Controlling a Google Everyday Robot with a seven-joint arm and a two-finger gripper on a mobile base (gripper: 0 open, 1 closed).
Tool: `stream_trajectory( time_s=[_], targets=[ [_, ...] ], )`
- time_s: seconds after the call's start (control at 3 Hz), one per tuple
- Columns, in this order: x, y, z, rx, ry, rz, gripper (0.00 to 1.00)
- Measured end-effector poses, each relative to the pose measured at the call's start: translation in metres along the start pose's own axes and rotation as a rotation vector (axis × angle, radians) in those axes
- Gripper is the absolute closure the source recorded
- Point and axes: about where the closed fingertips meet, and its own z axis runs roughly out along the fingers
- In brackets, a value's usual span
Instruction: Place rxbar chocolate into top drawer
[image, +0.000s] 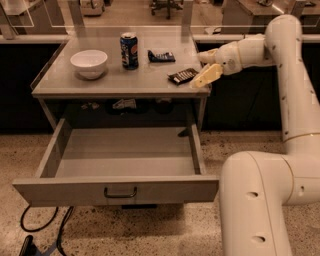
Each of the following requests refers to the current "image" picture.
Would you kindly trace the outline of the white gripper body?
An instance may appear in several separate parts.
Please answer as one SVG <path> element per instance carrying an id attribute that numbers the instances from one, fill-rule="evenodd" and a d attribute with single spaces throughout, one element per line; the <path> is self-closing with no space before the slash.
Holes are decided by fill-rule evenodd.
<path id="1" fill-rule="evenodd" d="M 222 66 L 224 75 L 232 75 L 242 70 L 237 42 L 222 45 L 215 54 L 215 60 Z"/>

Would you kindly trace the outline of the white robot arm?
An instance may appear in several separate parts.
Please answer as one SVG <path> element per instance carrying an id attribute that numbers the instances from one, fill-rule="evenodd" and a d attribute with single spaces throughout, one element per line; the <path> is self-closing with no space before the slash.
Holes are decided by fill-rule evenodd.
<path id="1" fill-rule="evenodd" d="M 277 70 L 281 154 L 242 151 L 227 158 L 219 180 L 224 256 L 292 256 L 283 209 L 320 201 L 320 103 L 302 57 L 298 18 L 280 15 L 264 33 L 199 54 L 201 88 L 249 67 Z"/>

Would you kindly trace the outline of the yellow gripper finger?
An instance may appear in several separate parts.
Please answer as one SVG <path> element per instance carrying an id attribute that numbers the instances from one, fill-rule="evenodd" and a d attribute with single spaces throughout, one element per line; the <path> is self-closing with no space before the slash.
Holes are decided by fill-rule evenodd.
<path id="1" fill-rule="evenodd" d="M 218 80 L 223 74 L 223 68 L 220 64 L 207 64 L 203 69 L 191 80 L 192 88 L 201 88 Z"/>
<path id="2" fill-rule="evenodd" d="M 217 49 L 211 49 L 208 51 L 202 51 L 197 54 L 198 60 L 205 64 L 214 64 L 216 62 L 215 55 Z"/>

